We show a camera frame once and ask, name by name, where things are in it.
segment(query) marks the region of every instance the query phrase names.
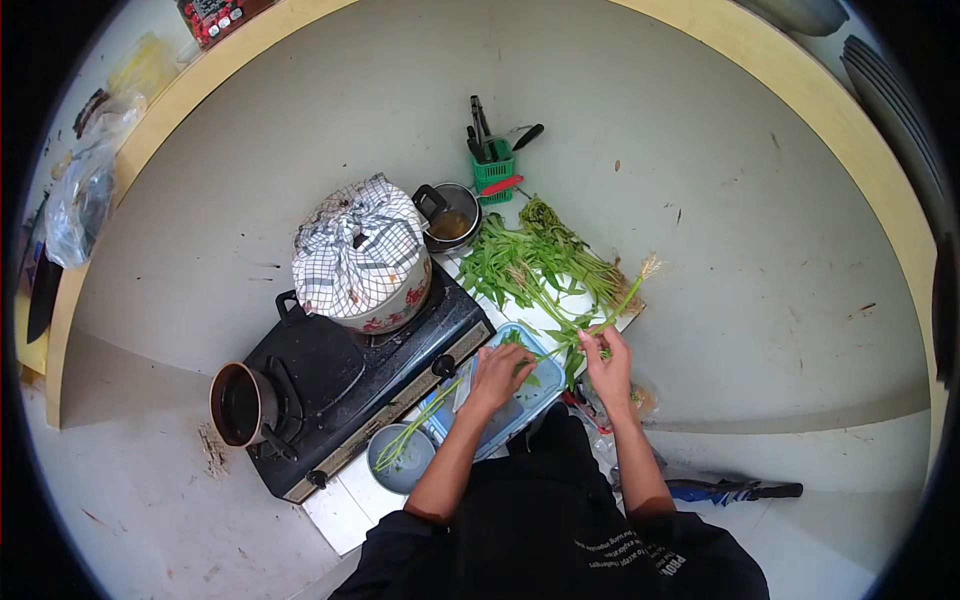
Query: gas stove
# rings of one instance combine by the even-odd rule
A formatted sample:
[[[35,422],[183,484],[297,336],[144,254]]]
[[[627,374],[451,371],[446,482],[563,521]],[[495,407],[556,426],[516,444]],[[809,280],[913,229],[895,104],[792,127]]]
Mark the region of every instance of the gas stove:
[[[480,306],[436,262],[426,304],[397,331],[367,336],[307,316],[293,291],[244,364],[276,390],[278,443],[248,446],[270,492],[301,504],[381,427],[400,419],[493,336]]]

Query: hand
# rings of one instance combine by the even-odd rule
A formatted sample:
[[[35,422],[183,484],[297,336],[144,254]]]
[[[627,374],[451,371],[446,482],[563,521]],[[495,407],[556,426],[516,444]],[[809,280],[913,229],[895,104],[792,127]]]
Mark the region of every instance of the hand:
[[[507,403],[510,396],[516,394],[527,375],[537,368],[537,359],[530,350],[520,344],[480,348],[477,356],[477,368],[473,372],[470,394],[457,415],[466,411],[467,414],[486,422],[497,409]],[[516,366],[523,361],[528,364],[517,371]]]
[[[630,401],[630,366],[634,351],[620,337],[616,327],[605,327],[598,334],[578,331],[577,336],[587,353],[587,373],[611,420],[632,417]],[[611,357],[600,357],[600,349],[609,348]]]

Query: utensil holder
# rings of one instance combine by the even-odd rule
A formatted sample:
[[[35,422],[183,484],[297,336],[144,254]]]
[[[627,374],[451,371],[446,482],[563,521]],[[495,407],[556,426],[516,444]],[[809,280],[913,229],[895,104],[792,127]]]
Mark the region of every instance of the utensil holder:
[[[496,153],[501,157],[501,160],[497,162],[487,162],[481,164],[477,162],[476,158],[473,155],[470,155],[470,162],[473,164],[473,179],[474,186],[476,187],[477,192],[480,190],[497,183],[498,181],[503,181],[504,179],[512,176],[514,174],[514,153],[511,151],[510,142],[505,139],[498,139],[493,142],[494,148],[496,148]],[[488,151],[486,145],[484,146],[484,152]],[[505,189],[502,192],[497,192],[492,196],[487,196],[480,199],[480,204],[486,206],[489,204],[500,204],[508,202],[514,196],[514,190]]]

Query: floral pot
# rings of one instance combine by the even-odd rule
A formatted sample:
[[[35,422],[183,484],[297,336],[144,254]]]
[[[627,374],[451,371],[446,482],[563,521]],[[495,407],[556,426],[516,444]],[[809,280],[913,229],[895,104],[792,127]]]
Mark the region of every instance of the floral pot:
[[[426,247],[420,247],[417,266],[392,296],[376,308],[352,317],[328,317],[332,322],[365,335],[390,333],[410,322],[423,307],[430,290],[433,263]]]

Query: stove knob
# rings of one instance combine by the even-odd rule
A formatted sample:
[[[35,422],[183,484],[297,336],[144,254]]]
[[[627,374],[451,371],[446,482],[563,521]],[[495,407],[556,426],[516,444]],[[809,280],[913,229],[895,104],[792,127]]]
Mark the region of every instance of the stove knob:
[[[306,474],[307,483],[313,484],[321,490],[326,490],[326,473],[321,470],[312,470]]]
[[[440,379],[452,379],[457,374],[457,364],[449,354],[441,354],[433,361],[430,371]]]

